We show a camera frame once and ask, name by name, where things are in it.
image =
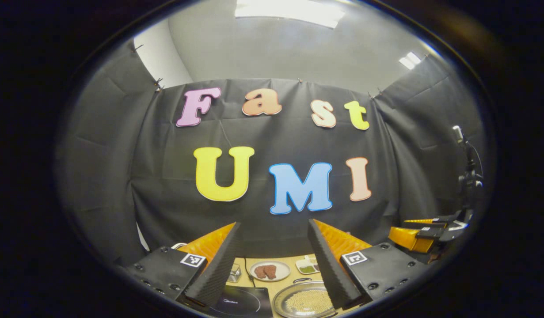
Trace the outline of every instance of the ceiling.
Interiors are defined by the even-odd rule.
[[[315,0],[345,12],[333,30],[298,20],[235,18],[236,0],[202,0],[168,19],[193,81],[282,78],[377,93],[409,70],[408,52],[426,45],[393,18],[364,4]]]

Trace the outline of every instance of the letter m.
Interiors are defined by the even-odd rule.
[[[270,167],[270,173],[276,179],[276,203],[270,208],[273,215],[284,215],[292,211],[288,205],[288,196],[298,211],[302,211],[309,196],[309,211],[327,210],[333,206],[329,201],[329,163],[315,163],[309,169],[305,182],[301,182],[296,171],[287,163]]]

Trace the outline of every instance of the green sauce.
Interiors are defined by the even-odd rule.
[[[300,271],[305,274],[315,273],[316,270],[313,266],[300,267]]]

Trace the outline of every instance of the steak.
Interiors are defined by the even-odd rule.
[[[254,269],[254,273],[256,274],[257,278],[266,278],[266,274],[264,273],[264,267],[265,266],[258,266]]]
[[[264,273],[268,276],[269,279],[273,280],[276,278],[276,265],[266,265],[264,266]]]

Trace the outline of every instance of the black fabric curtain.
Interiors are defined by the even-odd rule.
[[[136,59],[125,63],[144,72]],[[377,244],[387,239],[390,226],[402,220],[449,215],[459,208],[457,179],[466,159],[454,139],[453,125],[462,127],[486,161],[478,101],[432,57],[374,99],[286,79],[213,80],[160,93],[153,93],[150,76],[134,74],[122,82],[138,78],[143,79],[142,91],[121,92],[120,85],[96,75],[77,105],[82,112],[79,129],[68,140],[71,155],[65,158],[66,193],[76,220],[103,255],[123,264],[138,260],[144,252],[134,222],[148,245],[156,248],[189,242],[240,221],[242,256],[247,257],[312,253],[306,238],[309,218]],[[199,115],[201,123],[176,127],[185,104],[183,94],[213,87],[222,93],[207,114]],[[259,88],[278,93],[280,113],[256,117],[242,113],[246,93]],[[334,107],[334,128],[318,127],[312,121],[310,103],[315,99]],[[351,124],[344,108],[351,101],[366,108],[368,130]],[[237,146],[255,150],[247,192],[231,202],[203,197],[195,185],[193,151],[220,148],[217,183],[228,186],[234,164],[228,151]],[[369,161],[372,197],[365,201],[349,199],[352,181],[345,161],[353,157]],[[300,212],[292,208],[287,215],[272,215],[275,182],[268,168],[289,163],[304,179],[312,164],[320,162],[332,165],[332,208]]]

